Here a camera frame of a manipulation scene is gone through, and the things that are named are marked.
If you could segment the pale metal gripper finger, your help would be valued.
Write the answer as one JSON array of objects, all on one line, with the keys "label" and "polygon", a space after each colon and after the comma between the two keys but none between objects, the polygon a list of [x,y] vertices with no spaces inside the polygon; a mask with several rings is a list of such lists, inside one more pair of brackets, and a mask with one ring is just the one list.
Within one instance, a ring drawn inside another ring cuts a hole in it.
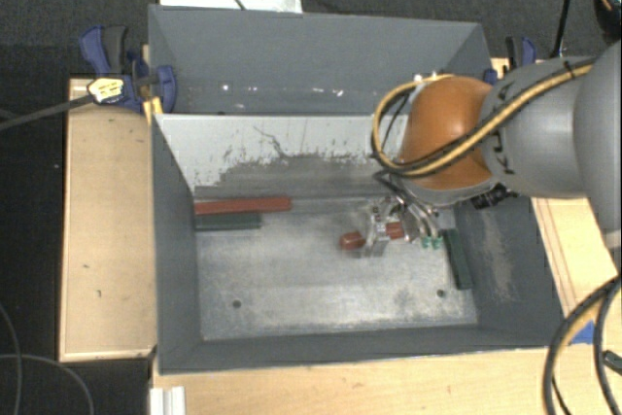
[{"label": "pale metal gripper finger", "polygon": [[369,233],[386,233],[386,225],[389,219],[386,207],[383,204],[372,203],[368,209]]},{"label": "pale metal gripper finger", "polygon": [[361,248],[361,257],[380,258],[384,255],[388,245],[388,237],[378,237],[374,239],[369,238],[364,242],[363,247]]}]

